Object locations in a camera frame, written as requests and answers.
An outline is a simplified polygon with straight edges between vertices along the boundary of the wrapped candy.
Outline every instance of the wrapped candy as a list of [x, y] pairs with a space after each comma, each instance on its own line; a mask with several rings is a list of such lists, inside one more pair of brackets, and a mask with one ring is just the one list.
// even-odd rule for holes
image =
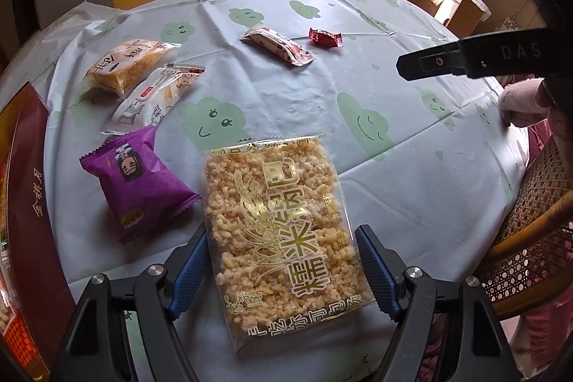
[[323, 29], [310, 29], [308, 37], [316, 44], [324, 47], [342, 47], [342, 34], [335, 35]]

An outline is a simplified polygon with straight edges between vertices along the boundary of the screw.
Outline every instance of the screw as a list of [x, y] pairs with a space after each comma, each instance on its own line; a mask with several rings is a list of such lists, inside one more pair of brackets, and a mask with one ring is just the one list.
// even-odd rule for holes
[[466, 284], [468, 284], [470, 287], [477, 287], [480, 284], [480, 280], [473, 275], [468, 275], [466, 277]]
[[94, 285], [99, 285], [102, 284], [104, 280], [105, 280], [104, 274], [96, 274], [92, 276], [90, 282], [92, 282]]
[[161, 264], [153, 264], [149, 269], [147, 269], [149, 275], [157, 276], [163, 273], [163, 266]]
[[408, 267], [406, 273], [412, 277], [413, 279], [417, 279], [422, 276], [423, 272], [422, 269], [416, 266]]

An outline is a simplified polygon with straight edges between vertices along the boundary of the pink snack wrapper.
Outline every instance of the pink snack wrapper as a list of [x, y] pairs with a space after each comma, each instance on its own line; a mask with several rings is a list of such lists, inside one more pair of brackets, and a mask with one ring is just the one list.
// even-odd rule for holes
[[253, 40], [291, 65], [300, 67], [314, 61], [313, 55], [299, 43], [283, 37], [261, 23], [249, 28], [242, 37]]
[[145, 126], [80, 158], [101, 189], [127, 243], [159, 222], [171, 219], [201, 197], [165, 167], [153, 151], [154, 126]]

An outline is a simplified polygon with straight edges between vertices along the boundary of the person's hand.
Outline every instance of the person's hand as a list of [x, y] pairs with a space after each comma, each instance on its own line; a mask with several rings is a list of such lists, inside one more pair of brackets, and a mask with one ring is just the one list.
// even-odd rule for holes
[[569, 183], [573, 187], [573, 122], [569, 122], [567, 116], [561, 112], [549, 96], [545, 86], [541, 84], [535, 95], [535, 102], [541, 107], [548, 107], [547, 122], [553, 132], [553, 139], [557, 144], [559, 156], [569, 177]]
[[506, 125], [534, 125], [547, 119], [565, 173], [573, 185], [573, 130], [571, 122], [555, 107], [543, 86], [543, 78], [511, 84], [500, 94], [498, 105]]
[[536, 95], [543, 78], [532, 78], [505, 87], [498, 105], [507, 126], [529, 127], [547, 118], [549, 107], [537, 103]]

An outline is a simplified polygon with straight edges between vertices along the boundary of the table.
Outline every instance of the table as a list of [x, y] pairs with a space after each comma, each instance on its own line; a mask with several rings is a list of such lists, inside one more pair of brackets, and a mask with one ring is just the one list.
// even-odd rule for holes
[[[257, 21], [299, 41], [314, 62], [293, 69], [241, 41]], [[236, 106], [236, 122], [245, 123], [229, 144], [237, 134], [256, 140], [323, 133], [351, 224], [369, 223], [406, 264], [458, 280], [479, 262], [517, 194], [526, 134], [503, 127], [496, 107], [501, 87], [493, 78], [411, 83], [397, 74], [400, 54], [455, 39], [418, 7], [405, 0], [158, 0], [124, 12], [84, 3], [35, 38], [0, 78], [0, 106], [29, 79], [50, 108], [47, 202], [76, 299], [93, 273], [137, 275], [164, 261], [202, 220], [196, 204], [124, 246], [98, 180], [78, 161], [103, 143], [100, 132], [119, 105], [114, 96], [87, 89], [85, 71], [125, 40], [161, 39], [173, 22], [185, 30], [177, 59], [206, 71], [161, 121], [155, 150], [188, 186], [200, 189], [203, 156], [186, 134], [186, 122], [204, 119], [193, 110], [211, 97]], [[343, 48], [311, 43], [311, 26], [342, 32]], [[352, 131], [362, 114], [387, 124], [378, 132], [394, 145], [382, 157], [372, 158], [369, 142]], [[135, 314], [127, 325], [139, 380], [150, 381]], [[211, 274], [176, 327], [204, 382], [356, 382], [379, 364], [394, 328], [371, 305], [303, 332], [255, 340], [234, 353]]]

